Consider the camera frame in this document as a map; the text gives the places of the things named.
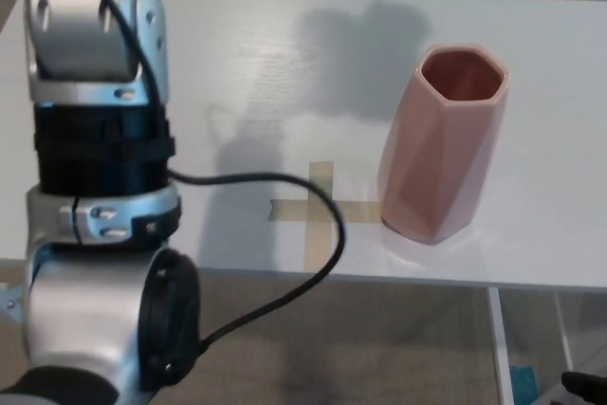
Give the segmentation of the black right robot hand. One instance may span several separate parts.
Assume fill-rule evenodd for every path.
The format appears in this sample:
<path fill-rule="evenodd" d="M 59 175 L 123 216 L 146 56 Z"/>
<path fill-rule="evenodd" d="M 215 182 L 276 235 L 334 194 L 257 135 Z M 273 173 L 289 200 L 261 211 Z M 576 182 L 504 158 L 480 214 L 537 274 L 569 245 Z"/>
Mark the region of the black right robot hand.
<path fill-rule="evenodd" d="M 564 372 L 561 384 L 565 390 L 591 404 L 606 403 L 606 378 L 581 372 Z"/>

